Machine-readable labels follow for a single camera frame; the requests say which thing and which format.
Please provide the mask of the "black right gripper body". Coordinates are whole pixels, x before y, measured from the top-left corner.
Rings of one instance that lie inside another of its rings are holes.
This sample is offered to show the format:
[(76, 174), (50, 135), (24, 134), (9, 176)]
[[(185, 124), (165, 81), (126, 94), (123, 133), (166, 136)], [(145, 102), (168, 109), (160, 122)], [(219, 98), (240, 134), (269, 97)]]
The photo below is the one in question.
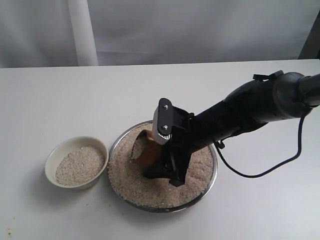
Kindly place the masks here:
[(194, 153), (217, 141), (253, 132), (278, 119), (275, 81), (249, 81), (195, 115), (176, 106), (170, 113), (171, 150)]

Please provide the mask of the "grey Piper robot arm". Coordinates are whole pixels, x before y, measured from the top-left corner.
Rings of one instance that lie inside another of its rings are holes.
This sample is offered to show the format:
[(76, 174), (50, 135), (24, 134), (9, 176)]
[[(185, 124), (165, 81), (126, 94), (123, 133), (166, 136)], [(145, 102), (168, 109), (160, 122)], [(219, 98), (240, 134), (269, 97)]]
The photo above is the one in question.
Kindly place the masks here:
[(281, 70), (255, 74), (224, 100), (199, 114), (173, 106), (161, 98), (152, 122), (152, 143), (140, 160), (148, 179), (165, 178), (175, 187), (183, 185), (191, 156), (224, 140), (256, 131), (270, 122), (303, 121), (320, 104), (319, 75), (305, 76)]

